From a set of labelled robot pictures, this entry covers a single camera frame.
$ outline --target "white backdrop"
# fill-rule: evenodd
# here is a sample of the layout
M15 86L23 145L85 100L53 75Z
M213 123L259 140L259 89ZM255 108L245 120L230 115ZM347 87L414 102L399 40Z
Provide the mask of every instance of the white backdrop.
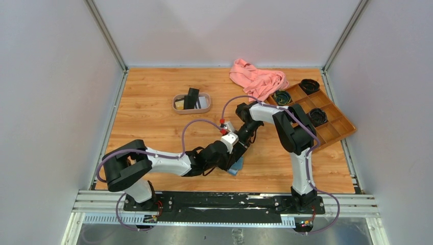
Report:
M84 1L0 1L0 243L60 244L121 71Z
M370 1L330 70L361 184L390 244L431 244L433 4Z
M95 2L129 66L322 66L359 0Z

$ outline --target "robotic arm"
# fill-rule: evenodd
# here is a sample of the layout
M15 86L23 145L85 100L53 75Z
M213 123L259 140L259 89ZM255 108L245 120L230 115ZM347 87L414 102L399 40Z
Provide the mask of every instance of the robotic arm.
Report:
M300 105L284 108L289 109L302 124L316 134ZM310 173L307 173L305 168L306 152L313 146L313 138L300 126L294 125L295 122L286 112L257 102L238 105L236 115L244 122L239 130L235 130L230 122L223 123L223 136L219 140L206 148L198 147L183 155L156 151L146 147L143 140L134 140L108 153L105 157L124 149L150 153L145 155L130 152L110 158L104 165L108 190L124 191L142 208L150 207L155 203L155 191L150 181L142 178L146 173L172 173L192 177L202 175L215 167L227 171L247 151L251 138L257 129L264 125L263 122L266 122L275 125L282 146L291 156L294 175L292 196L296 208L302 210L309 205L317 197L317 192L310 186L307 177L307 174L311 176L312 181L311 155L307 156Z

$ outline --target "pink cloth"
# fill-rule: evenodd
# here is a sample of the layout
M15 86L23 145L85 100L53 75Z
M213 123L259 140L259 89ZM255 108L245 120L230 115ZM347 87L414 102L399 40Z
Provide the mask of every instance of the pink cloth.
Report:
M243 59L234 61L230 70L230 79L235 84L244 87L245 93L260 101L266 100L275 91L288 87L288 81L282 71L260 70Z

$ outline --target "wooden table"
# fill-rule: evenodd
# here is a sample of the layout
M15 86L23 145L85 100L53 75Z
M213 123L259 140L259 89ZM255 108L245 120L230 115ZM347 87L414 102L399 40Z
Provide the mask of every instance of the wooden table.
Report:
M232 97L245 94L229 79L228 68L133 68L114 121L107 152L134 139L143 139L146 146L165 152L181 152L183 127L191 120L205 118L218 123L223 105ZM278 69L287 75L291 85L311 78L325 89L319 69ZM205 114L178 115L172 109L175 95L187 93L189 87L208 93L212 108ZM242 121L235 115L233 101L226 110L226 120L236 128ZM220 133L205 122L191 125L186 134L186 149L206 147L220 138ZM334 193L354 193L346 159L340 142L312 155L312 170L319 189ZM276 129L265 124L257 132L256 142L244 155L244 168L237 176L215 169L208 176L180 177L151 173L145 177L155 190L220 191L220 192L290 192L293 173L288 152L281 146ZM106 189L97 182L96 189Z

